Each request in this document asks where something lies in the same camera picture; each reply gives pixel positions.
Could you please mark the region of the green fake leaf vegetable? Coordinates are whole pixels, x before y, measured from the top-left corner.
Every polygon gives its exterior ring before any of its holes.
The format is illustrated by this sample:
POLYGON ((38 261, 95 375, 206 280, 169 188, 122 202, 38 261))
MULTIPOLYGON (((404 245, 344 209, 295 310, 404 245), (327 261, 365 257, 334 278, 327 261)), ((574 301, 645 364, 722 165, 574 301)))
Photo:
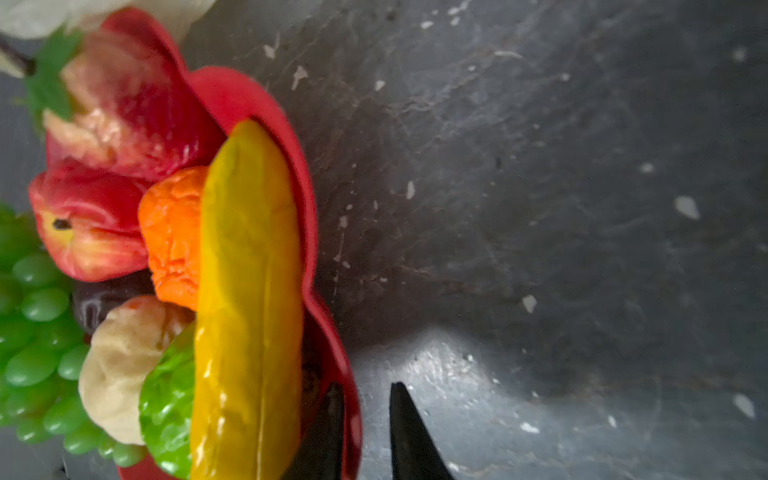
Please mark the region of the green fake leaf vegetable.
POLYGON ((186 327, 162 353, 139 397, 144 443, 158 467, 177 479, 187 479, 192 465, 195 327, 194 323, 186 327))

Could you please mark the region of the red fake strawberry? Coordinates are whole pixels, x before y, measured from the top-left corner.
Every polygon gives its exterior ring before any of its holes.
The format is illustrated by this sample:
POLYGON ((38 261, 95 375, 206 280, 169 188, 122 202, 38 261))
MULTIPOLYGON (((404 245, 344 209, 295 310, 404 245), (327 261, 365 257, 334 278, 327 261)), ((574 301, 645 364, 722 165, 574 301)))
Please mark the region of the red fake strawberry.
POLYGON ((87 33, 59 75, 74 102, 70 119, 42 121, 67 157, 146 181, 208 164, 226 135, 176 64, 124 33, 87 33))

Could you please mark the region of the red pink fake apple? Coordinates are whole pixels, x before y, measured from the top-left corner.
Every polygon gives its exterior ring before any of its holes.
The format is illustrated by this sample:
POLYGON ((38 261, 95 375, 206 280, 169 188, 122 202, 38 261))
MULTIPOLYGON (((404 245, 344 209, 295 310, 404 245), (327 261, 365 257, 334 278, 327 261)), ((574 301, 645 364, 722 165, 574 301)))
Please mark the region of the red pink fake apple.
POLYGON ((149 182, 62 160, 28 187, 38 234, 57 267, 84 282, 144 270, 138 207, 149 182))

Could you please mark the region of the dark brown fake fruit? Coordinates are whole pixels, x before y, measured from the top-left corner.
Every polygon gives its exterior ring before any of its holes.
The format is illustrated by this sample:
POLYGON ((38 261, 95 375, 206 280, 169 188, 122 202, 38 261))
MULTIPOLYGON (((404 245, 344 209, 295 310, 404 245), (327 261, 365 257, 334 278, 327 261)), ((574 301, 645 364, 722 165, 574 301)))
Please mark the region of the dark brown fake fruit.
POLYGON ((92 335, 112 309, 135 297, 154 294, 151 272, 145 269, 101 282, 75 280, 70 307, 80 327, 92 335))

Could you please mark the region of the green fake grapes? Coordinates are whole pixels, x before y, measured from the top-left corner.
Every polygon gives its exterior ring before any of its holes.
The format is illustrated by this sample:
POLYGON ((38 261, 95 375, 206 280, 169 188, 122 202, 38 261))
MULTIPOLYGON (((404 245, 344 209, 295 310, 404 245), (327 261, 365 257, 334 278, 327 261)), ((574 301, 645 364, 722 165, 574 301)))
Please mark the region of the green fake grapes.
POLYGON ((44 250, 30 214, 1 206, 1 424, 19 441, 62 440, 120 467, 147 455, 88 417, 78 381, 90 346, 70 307, 72 282, 44 250))

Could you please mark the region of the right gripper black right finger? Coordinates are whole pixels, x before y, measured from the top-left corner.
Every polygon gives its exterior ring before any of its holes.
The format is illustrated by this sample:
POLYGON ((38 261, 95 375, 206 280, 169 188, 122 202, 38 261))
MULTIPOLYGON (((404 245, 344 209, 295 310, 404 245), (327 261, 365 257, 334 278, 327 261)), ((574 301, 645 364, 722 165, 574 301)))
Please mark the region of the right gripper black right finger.
POLYGON ((391 385, 389 417, 394 480, 453 480, 402 382, 391 385))

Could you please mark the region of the yellow plastic bag fruit print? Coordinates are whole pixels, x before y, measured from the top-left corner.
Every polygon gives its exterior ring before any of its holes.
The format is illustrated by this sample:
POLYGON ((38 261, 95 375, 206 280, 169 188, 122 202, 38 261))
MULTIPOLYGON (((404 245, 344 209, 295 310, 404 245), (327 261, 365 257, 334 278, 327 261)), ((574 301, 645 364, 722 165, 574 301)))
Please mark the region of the yellow plastic bag fruit print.
POLYGON ((35 58, 1 43, 1 71, 62 81, 75 93, 187 86, 178 43, 211 1, 3 1, 1 36, 43 39, 35 58))

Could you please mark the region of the orange fake fruit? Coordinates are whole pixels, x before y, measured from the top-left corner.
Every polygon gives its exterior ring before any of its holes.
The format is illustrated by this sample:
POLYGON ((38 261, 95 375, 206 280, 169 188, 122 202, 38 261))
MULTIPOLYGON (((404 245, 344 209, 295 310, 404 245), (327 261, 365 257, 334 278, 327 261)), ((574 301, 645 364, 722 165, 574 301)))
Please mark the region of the orange fake fruit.
POLYGON ((183 169, 154 184, 138 208, 156 296, 195 310, 200 281, 201 203, 208 168, 183 169))

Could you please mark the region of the yellow fake banana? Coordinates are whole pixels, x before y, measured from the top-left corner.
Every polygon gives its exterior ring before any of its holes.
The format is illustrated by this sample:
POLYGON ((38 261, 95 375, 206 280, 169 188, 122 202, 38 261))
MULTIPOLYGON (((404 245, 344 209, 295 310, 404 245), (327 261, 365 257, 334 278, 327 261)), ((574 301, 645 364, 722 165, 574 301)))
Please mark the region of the yellow fake banana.
POLYGON ((300 442, 302 260, 287 162, 238 123, 201 204, 194 479, 277 479, 300 442))

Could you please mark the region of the red flower shaped plate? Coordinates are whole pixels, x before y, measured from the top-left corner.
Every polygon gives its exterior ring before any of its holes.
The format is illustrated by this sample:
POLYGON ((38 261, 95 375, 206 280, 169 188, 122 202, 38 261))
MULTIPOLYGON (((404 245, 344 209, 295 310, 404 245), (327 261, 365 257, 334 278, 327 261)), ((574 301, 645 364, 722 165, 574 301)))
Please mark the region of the red flower shaped plate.
POLYGON ((278 479, 317 430, 354 478, 359 396, 314 289, 312 183, 279 105, 235 70, 189 70, 133 7, 54 31, 26 88, 47 150, 28 194, 55 265, 93 287, 152 274, 91 335, 80 383, 119 475, 278 479), (303 397, 305 345, 340 395, 326 427, 303 397))

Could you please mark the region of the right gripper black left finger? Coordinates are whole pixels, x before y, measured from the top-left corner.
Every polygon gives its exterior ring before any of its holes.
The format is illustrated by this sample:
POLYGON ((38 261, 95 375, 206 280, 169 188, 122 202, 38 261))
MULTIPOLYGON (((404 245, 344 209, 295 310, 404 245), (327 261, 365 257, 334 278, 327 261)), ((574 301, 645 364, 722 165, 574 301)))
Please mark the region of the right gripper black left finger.
POLYGON ((282 480, 341 480, 344 451, 343 388, 332 383, 282 480))

